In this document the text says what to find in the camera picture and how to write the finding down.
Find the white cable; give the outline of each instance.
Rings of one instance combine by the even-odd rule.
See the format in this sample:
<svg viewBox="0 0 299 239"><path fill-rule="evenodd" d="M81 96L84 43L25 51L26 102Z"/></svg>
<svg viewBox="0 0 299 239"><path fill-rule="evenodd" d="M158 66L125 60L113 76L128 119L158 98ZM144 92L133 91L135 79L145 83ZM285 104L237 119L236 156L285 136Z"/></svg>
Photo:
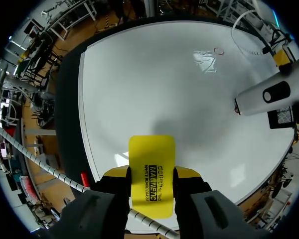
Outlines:
<svg viewBox="0 0 299 239"><path fill-rule="evenodd" d="M66 183L70 187L78 190L81 193L84 193L88 188L83 187L82 185L78 184L77 182L71 180L70 178L66 177L64 174L60 173L56 169L47 165L43 160L39 159L38 157L34 156L31 152L29 152L25 147L23 147L19 142L17 142L13 137L11 137L3 128L0 128L0 135L9 141L17 150L19 150L22 154L24 154L27 158L31 161L39 165L45 171L52 174L54 177L60 179L62 182Z"/></svg>
<svg viewBox="0 0 299 239"><path fill-rule="evenodd" d="M257 52L257 51L251 51L251 50L248 50L248 49L246 49L246 48L244 48L244 47L242 47L242 46L239 46L238 43L235 41L235 38L234 38L234 30L235 30L235 28L236 28L238 22L239 22L244 16L246 16L247 14L250 14L250 13L252 13L252 12L256 12L256 10L249 10L249 11L246 11L246 12L244 12L243 14L241 14L241 15L237 18L237 20L235 21L235 23L234 23L234 25L233 25L233 27L232 27L232 29L231 29L231 37L233 38L235 44L237 45L237 47L239 48L239 50L241 51L241 53L243 53L242 50L244 50L244 51L246 51L246 52L248 52L248 53L250 53L250 54L253 54L253 55L263 55L263 52L262 52L262 51L258 51L258 52Z"/></svg>
<svg viewBox="0 0 299 239"><path fill-rule="evenodd" d="M158 223L157 221L154 221L151 218L148 218L147 216L135 211L132 208L130 209L129 216L131 218L134 218L134 219L140 221L144 225L152 228L154 231L158 232L159 234L162 234L166 238L169 238L169 239L179 239L180 238L180 234L178 234L177 232L165 227L164 225Z"/></svg>
<svg viewBox="0 0 299 239"><path fill-rule="evenodd" d="M16 87L17 89L19 89L22 93L23 93L23 95L31 102L31 103L33 103L33 101L30 99L30 97L26 94L26 92L24 92L24 90L23 89L21 89L21 87L19 87L19 86L14 86L14 87Z"/></svg>
<svg viewBox="0 0 299 239"><path fill-rule="evenodd" d="M88 187L84 187L81 184L78 184L77 182L71 180L70 178L66 177L64 174L60 173L56 169L50 167L47 165L43 160L39 159L38 157L34 156L31 152L29 152L25 147L23 147L19 142L17 142L13 137L11 137L4 129L0 128L0 135L5 138L7 141L9 141L13 147L15 147L17 150L19 150L25 157L29 158L31 161L39 165L41 168L43 168L48 173L52 174L54 177L58 178L62 182L66 183L70 187L78 190L81 193L84 193L86 190L90 190ZM148 227L154 229L158 233L164 235L165 237L169 239L179 239L180 235L173 231L172 229L169 229L162 224L154 221L151 218L148 218L147 216L135 211L134 209L130 209L129 216L140 221L144 225L147 225Z"/></svg>

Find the desk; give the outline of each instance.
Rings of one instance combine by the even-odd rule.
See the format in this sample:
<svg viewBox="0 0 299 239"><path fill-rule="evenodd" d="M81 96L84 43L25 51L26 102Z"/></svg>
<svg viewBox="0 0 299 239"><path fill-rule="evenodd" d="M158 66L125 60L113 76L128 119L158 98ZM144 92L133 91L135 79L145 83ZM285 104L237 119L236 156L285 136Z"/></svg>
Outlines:
<svg viewBox="0 0 299 239"><path fill-rule="evenodd" d="M59 79L68 76L65 71L70 66L80 64L76 72L80 128L73 119L67 126L73 129L72 136L62 129L65 120L60 114L67 106L65 95L57 93L56 130L64 163L72 161L64 151L78 131L83 142L74 141L78 151L86 154L94 180L110 168L128 164L131 136L168 134L176 141L176 165L196 170L212 189L236 204L255 192L281 162L294 131L271 130L267 114L237 115L234 98L278 69L269 54L242 55L231 28L210 21L145 19L105 31L70 52L71 63L63 60ZM244 31L237 30L235 37L251 49L263 46ZM67 149L61 145L65 142ZM67 169L65 165L67 176L76 177ZM175 214L158 221L178 229ZM134 220L128 220L127 229L153 233Z"/></svg>

